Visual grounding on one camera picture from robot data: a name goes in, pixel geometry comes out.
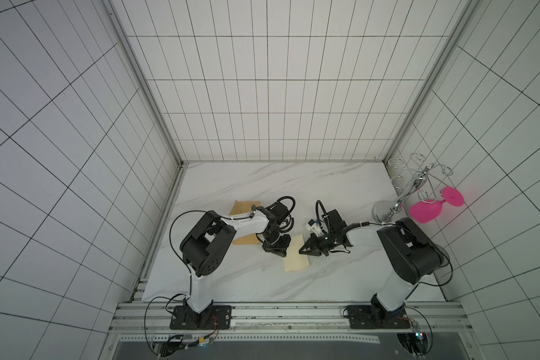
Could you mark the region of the peach lined letter paper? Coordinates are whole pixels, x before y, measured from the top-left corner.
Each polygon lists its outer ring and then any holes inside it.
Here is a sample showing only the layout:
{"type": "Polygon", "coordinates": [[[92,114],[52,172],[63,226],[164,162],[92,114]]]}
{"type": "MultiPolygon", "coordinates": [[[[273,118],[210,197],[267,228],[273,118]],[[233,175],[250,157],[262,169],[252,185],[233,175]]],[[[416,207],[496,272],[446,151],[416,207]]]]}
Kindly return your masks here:
{"type": "Polygon", "coordinates": [[[304,244],[305,240],[302,234],[295,235],[291,238],[289,246],[286,249],[286,256],[283,258],[285,272],[296,272],[310,266],[308,256],[299,253],[304,244]]]}

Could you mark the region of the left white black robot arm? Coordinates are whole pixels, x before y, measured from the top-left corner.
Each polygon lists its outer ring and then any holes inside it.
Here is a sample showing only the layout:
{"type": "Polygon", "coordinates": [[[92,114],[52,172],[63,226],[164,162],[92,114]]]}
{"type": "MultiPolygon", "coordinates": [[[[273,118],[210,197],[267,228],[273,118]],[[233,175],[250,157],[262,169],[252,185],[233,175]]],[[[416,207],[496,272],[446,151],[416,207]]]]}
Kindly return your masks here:
{"type": "Polygon", "coordinates": [[[189,298],[184,305],[191,314],[201,316],[212,308],[209,276],[222,264],[235,239],[254,235],[265,252],[287,255],[295,207],[293,197],[282,196],[267,207],[252,205],[242,214],[223,216],[214,210],[200,211],[202,217],[181,240],[177,253],[190,273],[189,298]]]}

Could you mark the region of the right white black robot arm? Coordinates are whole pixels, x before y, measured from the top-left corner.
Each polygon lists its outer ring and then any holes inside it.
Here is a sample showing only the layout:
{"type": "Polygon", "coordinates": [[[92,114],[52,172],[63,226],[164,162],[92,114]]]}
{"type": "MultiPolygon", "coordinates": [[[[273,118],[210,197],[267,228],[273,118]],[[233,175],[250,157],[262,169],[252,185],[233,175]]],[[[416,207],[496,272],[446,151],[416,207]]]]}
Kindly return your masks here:
{"type": "MultiPolygon", "coordinates": [[[[351,235],[375,225],[364,221],[347,225],[324,217],[328,231],[322,235],[312,232],[299,253],[309,256],[328,256],[337,246],[348,248],[351,235]]],[[[419,228],[413,219],[403,217],[391,223],[376,223],[376,234],[392,266],[387,281],[370,300],[370,318],[379,323],[400,317],[405,302],[421,280],[449,263],[449,258],[419,228]]]]}

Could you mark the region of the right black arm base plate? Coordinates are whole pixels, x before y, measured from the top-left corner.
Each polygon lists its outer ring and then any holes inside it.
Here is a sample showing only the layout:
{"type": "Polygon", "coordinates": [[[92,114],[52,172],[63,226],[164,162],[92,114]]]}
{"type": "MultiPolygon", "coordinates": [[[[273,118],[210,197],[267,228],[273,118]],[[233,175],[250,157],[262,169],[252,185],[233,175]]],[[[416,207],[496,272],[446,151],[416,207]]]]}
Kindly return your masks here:
{"type": "Polygon", "coordinates": [[[343,316],[349,320],[351,329],[402,330],[411,328],[404,306],[394,311],[387,311],[379,305],[348,305],[343,310],[343,316]]]}

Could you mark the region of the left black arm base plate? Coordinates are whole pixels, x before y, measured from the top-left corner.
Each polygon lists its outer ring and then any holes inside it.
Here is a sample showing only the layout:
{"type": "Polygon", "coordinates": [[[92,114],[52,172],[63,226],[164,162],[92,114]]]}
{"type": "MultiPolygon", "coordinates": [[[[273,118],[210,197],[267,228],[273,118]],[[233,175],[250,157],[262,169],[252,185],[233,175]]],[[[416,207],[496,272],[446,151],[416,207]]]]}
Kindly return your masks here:
{"type": "Polygon", "coordinates": [[[210,304],[197,313],[189,306],[174,307],[169,324],[171,330],[226,330],[230,328],[233,308],[229,305],[210,304]]]}

